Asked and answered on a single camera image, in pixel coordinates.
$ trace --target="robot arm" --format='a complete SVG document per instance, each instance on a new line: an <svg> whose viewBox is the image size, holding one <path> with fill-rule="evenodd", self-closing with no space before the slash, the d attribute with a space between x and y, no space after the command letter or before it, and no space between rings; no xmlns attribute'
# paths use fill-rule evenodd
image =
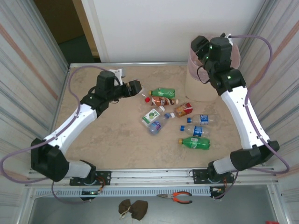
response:
<svg viewBox="0 0 299 224"><path fill-rule="evenodd" d="M31 143L33 146L55 137L48 144L31 150L32 169L56 182L65 177L79 177L87 184L94 182L96 171L94 165L86 161L67 161L65 154L78 135L108 108L109 102L139 93L140 82L134 80L125 84L121 80L122 74L121 69L102 71L98 75L97 85L80 101L79 113L77 108L57 130L43 140L35 139ZM76 116L74 122L65 129L74 116Z"/></svg>
<svg viewBox="0 0 299 224"><path fill-rule="evenodd" d="M221 179L222 174L231 171L242 171L255 165L266 162L273 156L270 150L262 143L263 138L275 150L279 150L277 141L270 141L269 136L261 127L250 101L244 105L247 94L245 80L241 72L230 67L232 42L225 34L208 41L204 36L198 36L191 48L208 72L210 83L229 108L237 126L242 149L232 152L228 157L210 162L208 172L210 179ZM249 108L254 123L261 136L257 136L246 108Z"/></svg>

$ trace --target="doorway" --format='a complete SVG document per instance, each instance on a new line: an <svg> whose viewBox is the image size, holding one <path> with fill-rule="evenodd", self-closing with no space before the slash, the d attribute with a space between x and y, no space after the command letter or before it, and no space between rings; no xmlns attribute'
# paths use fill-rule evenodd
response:
<svg viewBox="0 0 299 224"><path fill-rule="evenodd" d="M68 64L100 62L81 0L34 0Z"/></svg>

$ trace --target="green bottle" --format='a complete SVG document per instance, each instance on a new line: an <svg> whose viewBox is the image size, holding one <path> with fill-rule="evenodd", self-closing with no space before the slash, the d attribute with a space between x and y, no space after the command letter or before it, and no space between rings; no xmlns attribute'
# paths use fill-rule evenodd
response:
<svg viewBox="0 0 299 224"><path fill-rule="evenodd" d="M166 97L172 99L175 97L175 89L168 89L168 88L157 88L153 91L149 91L150 96L154 97Z"/></svg>
<svg viewBox="0 0 299 224"><path fill-rule="evenodd" d="M188 148L201 148L203 150L210 149L210 140L198 137L189 137L186 139L179 139L179 144L185 145Z"/></svg>

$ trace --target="marble surface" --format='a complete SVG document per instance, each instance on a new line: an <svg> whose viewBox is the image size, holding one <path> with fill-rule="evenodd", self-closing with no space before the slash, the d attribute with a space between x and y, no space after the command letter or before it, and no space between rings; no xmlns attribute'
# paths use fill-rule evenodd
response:
<svg viewBox="0 0 299 224"><path fill-rule="evenodd" d="M148 90L175 88L179 105L190 102L193 106L191 116L198 113L218 114L218 126L211 128L210 150L189 149L178 144L179 138L188 137L180 131L180 126L186 124L187 116L173 118L157 136L151 136L140 122L141 117L152 109L151 106L145 105L139 97L131 97L110 104L72 143L66 154L67 159L82 159L100 169L191 168L205 167L210 161L241 148L237 128L221 98L214 102L195 102L186 98L186 66L125 67L125 71L124 82L139 79ZM99 72L95 68L86 68L76 73L71 89L80 99L96 84ZM76 100L66 90L57 126L74 112L76 105ZM166 112L172 112L175 107L165 107Z"/></svg>

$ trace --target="red handle pliers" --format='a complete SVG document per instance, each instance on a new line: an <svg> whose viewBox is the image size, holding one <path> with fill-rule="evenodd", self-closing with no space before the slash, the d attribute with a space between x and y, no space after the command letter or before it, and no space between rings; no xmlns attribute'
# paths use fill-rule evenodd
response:
<svg viewBox="0 0 299 224"><path fill-rule="evenodd" d="M186 191L180 191L180 192L175 192L172 195L168 195L168 194L161 194L161 195L157 195L158 197L162 197L162 198L171 198L173 201L178 202L180 204L191 204L192 201L182 201L179 200L178 198L176 198L176 196L178 195L189 195L192 196L192 194L190 194L189 192Z"/></svg>

